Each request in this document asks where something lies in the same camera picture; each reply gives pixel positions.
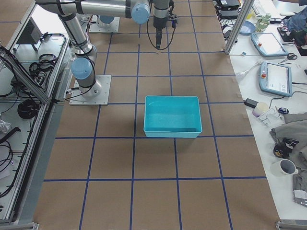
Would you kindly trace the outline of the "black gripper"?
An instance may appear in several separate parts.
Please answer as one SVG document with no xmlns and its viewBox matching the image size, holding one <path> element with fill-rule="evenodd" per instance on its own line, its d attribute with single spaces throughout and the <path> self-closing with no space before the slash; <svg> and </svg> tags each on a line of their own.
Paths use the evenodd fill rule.
<svg viewBox="0 0 307 230">
<path fill-rule="evenodd" d="M 156 48 L 160 48 L 161 46 L 161 40 L 162 40 L 162 31 L 166 27 L 166 17 L 164 18 L 158 18 L 154 17 L 153 18 L 153 26 L 156 29 Z"/>
</svg>

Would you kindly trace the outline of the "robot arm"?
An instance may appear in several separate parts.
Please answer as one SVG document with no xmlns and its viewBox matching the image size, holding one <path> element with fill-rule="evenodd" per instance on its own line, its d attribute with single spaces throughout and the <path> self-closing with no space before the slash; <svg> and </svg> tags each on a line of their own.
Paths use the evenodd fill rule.
<svg viewBox="0 0 307 230">
<path fill-rule="evenodd" d="M 82 29 L 78 14 L 96 15 L 103 23 L 124 17 L 137 24 L 147 23 L 153 16 L 157 50 L 161 49 L 167 22 L 171 21 L 173 27 L 177 25 L 171 0 L 37 0 L 36 4 L 58 15 L 73 44 L 77 58 L 71 64 L 71 72 L 78 92 L 68 98 L 72 105 L 106 105 L 111 82 L 110 75 L 97 75 L 95 72 L 97 50 L 90 42 L 87 30 Z"/>
</svg>

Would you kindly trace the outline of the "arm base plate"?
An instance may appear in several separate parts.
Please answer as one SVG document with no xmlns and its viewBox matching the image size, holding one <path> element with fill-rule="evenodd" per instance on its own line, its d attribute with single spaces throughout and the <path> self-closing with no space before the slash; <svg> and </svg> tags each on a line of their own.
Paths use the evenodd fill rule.
<svg viewBox="0 0 307 230">
<path fill-rule="evenodd" d="M 86 88 L 80 88 L 72 92 L 71 106 L 94 106 L 108 105 L 111 75 L 96 75 L 95 85 L 87 91 Z"/>
<path fill-rule="evenodd" d="M 94 15 L 91 20 L 89 32 L 91 33 L 117 33 L 119 17 Z"/>
</svg>

